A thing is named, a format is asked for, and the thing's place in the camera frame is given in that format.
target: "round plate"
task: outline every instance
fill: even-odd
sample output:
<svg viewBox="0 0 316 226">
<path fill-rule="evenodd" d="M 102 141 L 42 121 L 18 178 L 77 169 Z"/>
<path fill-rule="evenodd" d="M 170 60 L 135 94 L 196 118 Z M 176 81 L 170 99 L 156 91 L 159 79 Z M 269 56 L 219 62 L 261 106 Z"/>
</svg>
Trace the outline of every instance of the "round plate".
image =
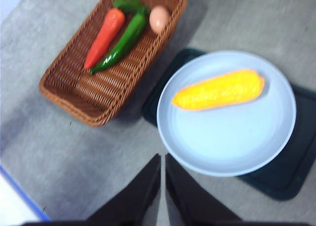
<svg viewBox="0 0 316 226">
<path fill-rule="evenodd" d="M 203 111 L 171 104 L 181 88 L 243 68 L 256 70 L 266 81 L 256 100 Z M 243 175 L 269 163 L 289 140 L 295 119 L 286 77 L 268 61 L 240 51 L 209 53 L 185 64 L 166 84 L 157 112 L 171 155 L 194 171 L 218 177 Z"/>
</svg>

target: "gray surface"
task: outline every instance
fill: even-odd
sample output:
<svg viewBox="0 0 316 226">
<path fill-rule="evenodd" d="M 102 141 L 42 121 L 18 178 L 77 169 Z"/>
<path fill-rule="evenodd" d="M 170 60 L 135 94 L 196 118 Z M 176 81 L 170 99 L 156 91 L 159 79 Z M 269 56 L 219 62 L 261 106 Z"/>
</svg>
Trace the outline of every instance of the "gray surface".
<svg viewBox="0 0 316 226">
<path fill-rule="evenodd" d="M 1 25 L 1 163 L 52 219 L 86 218 L 155 153 L 166 153 L 140 108 L 186 46 L 253 52 L 316 91 L 316 0 L 189 0 L 173 40 L 123 112 L 106 126 L 88 127 L 43 98 L 38 83 L 97 2 L 22 0 Z M 316 224 L 316 164 L 298 196 L 285 202 L 237 178 L 189 172 L 245 220 Z M 157 225 L 169 224 L 166 212 L 163 185 Z"/>
</svg>

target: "brown woven basket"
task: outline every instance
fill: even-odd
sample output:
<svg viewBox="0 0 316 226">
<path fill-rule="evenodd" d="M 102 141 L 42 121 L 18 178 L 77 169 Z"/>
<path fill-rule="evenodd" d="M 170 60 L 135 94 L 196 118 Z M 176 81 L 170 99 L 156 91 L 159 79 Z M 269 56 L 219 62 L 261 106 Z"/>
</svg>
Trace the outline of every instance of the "brown woven basket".
<svg viewBox="0 0 316 226">
<path fill-rule="evenodd" d="M 90 126 L 101 126 L 116 116 L 134 91 L 150 64 L 169 42 L 187 0 L 141 0 L 149 8 L 162 4 L 171 17 L 156 35 L 149 25 L 133 50 L 117 65 L 89 75 L 83 69 L 85 57 L 96 38 L 113 0 L 100 0 L 66 47 L 46 70 L 39 90 L 49 100 Z M 127 17 L 125 27 L 130 21 Z M 118 35 L 109 50 L 121 37 Z"/>
</svg>

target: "brown egg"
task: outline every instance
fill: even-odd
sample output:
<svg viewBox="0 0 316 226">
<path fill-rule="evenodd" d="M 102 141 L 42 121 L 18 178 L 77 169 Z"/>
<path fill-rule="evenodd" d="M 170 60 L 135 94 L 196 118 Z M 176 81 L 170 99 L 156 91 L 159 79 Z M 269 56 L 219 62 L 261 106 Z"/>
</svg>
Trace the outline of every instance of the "brown egg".
<svg viewBox="0 0 316 226">
<path fill-rule="evenodd" d="M 153 32 L 160 34 L 170 17 L 169 11 L 161 5 L 154 7 L 149 15 L 149 24 Z"/>
</svg>

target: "green pepper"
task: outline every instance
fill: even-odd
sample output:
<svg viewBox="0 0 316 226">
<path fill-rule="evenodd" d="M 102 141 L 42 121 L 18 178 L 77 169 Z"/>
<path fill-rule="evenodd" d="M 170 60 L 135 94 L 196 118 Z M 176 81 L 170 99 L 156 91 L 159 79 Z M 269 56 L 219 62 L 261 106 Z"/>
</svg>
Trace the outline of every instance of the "green pepper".
<svg viewBox="0 0 316 226">
<path fill-rule="evenodd" d="M 140 0 L 114 0 L 113 7 L 122 10 L 125 13 L 143 13 L 149 15 L 148 7 L 141 4 Z"/>
<path fill-rule="evenodd" d="M 90 74 L 93 75 L 118 63 L 136 44 L 147 22 L 144 13 L 136 13 L 118 43 L 96 67 L 90 70 Z"/>
</svg>

